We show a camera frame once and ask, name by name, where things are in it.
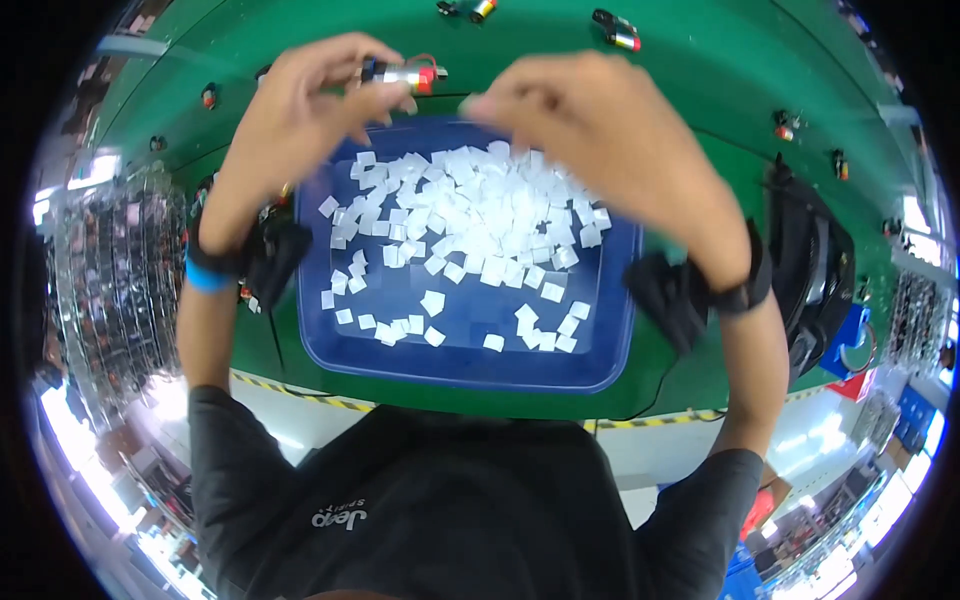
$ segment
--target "person's right hand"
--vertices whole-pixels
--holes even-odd
[[[462,113],[542,148],[611,208],[687,246],[714,289],[747,278],[740,206],[643,69],[597,52],[520,59]]]

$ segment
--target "cable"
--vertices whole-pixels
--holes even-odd
[[[724,418],[724,417],[727,415],[727,411],[713,411],[713,412],[714,412],[714,413],[720,413],[720,416],[719,416],[719,417],[715,417],[715,418],[713,418],[713,419],[701,419],[701,422],[704,422],[704,423],[717,422],[717,421],[719,421],[720,419]]]
[[[433,62],[433,70],[434,70],[434,71],[437,70],[437,60],[434,59],[432,55],[425,54],[425,53],[424,53],[424,54],[418,54],[418,55],[416,55],[415,57],[411,57],[411,58],[407,59],[406,63],[409,64],[410,62],[413,62],[414,60],[423,60],[423,59],[427,59],[427,60],[430,60],[430,62]]]
[[[660,391],[663,389],[663,382],[666,381],[666,376],[669,375],[670,372],[673,371],[673,368],[676,367],[679,362],[680,362],[680,356],[677,356],[677,358],[673,359],[673,363],[671,363],[671,365],[666,368],[666,371],[664,371],[664,372],[663,372],[663,375],[660,376],[660,383],[657,384],[657,391],[654,393],[654,399],[653,399],[653,401],[650,402],[650,404],[648,404],[643,410],[641,410],[640,412],[636,413],[636,414],[633,415],[632,417],[628,417],[628,418],[626,418],[626,419],[611,419],[611,420],[618,420],[618,421],[634,420],[634,419],[636,419],[637,417],[639,417],[640,415],[642,415],[643,413],[647,412],[648,410],[650,410],[651,408],[653,408],[654,406],[656,406],[656,405],[657,405],[657,400],[660,399]]]
[[[270,320],[270,332],[274,334],[274,347],[276,348],[276,358],[280,361],[280,374],[286,379],[287,378],[287,368],[283,362],[283,352],[280,351],[280,338],[276,335],[276,323],[274,323],[274,311],[267,312],[267,319]],[[291,396],[297,397],[334,397],[335,394],[325,394],[323,392],[317,392],[316,394],[304,394],[303,392],[297,392],[296,390],[291,390],[287,387],[287,384],[281,383],[280,387],[283,388],[283,391]]]

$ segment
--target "green workbench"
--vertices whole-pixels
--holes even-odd
[[[188,190],[219,167],[233,130],[256,90],[253,74],[280,52],[320,37],[365,31],[406,56],[433,54],[449,70],[436,91],[420,100],[422,114],[456,109],[462,95],[486,88],[518,56],[596,48],[603,44],[590,14],[596,6],[573,0],[502,2],[486,23],[440,16],[433,2],[362,5],[306,0],[176,0],[148,37],[170,49],[156,61],[129,60],[111,86],[96,120],[94,142],[123,153],[134,166],[162,159]],[[639,5],[613,0],[603,8],[637,25],[643,46],[631,60],[643,65],[696,131],[748,216],[763,223],[765,170],[777,152],[815,183],[856,244],[859,274],[873,282],[872,322],[879,343],[889,328],[895,284],[881,220],[900,212],[904,194],[919,194],[920,163],[906,128],[888,129],[877,105],[898,104],[852,29],[829,3],[804,0],[674,0]],[[216,109],[200,92],[218,85]],[[808,126],[793,143],[775,138],[771,114],[803,111]],[[148,140],[169,146],[148,154]],[[830,152],[843,148],[848,181],[833,176]],[[647,232],[645,250],[669,244]],[[671,252],[682,253],[670,248]],[[625,418],[654,399],[675,355],[656,329],[637,315],[624,373],[592,396],[508,394],[397,383],[318,367],[303,350],[295,294],[275,311],[286,371],[279,365],[263,315],[241,310],[235,369],[334,394],[380,403],[472,414],[555,419]],[[815,368],[795,390],[834,377]],[[645,416],[726,405],[716,324],[695,351],[665,378],[656,406]]]

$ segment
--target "person's left hand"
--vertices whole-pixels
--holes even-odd
[[[223,251],[242,241],[265,201],[284,185],[302,181],[345,136],[369,144],[368,122],[389,123],[392,108],[416,108],[404,83],[364,84],[346,96],[322,91],[350,81],[368,56],[403,62],[400,54],[363,34],[307,44],[274,62],[237,126],[206,201],[205,247]]]

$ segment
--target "red wire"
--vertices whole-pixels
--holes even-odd
[[[434,71],[437,70],[437,60],[434,59],[434,58],[433,58],[431,55],[429,55],[429,54],[418,54],[418,55],[416,55],[415,57],[412,57],[412,58],[410,58],[410,59],[407,59],[407,62],[413,62],[414,60],[424,60],[424,59],[429,59],[430,62],[433,62],[433,70],[434,70]]]

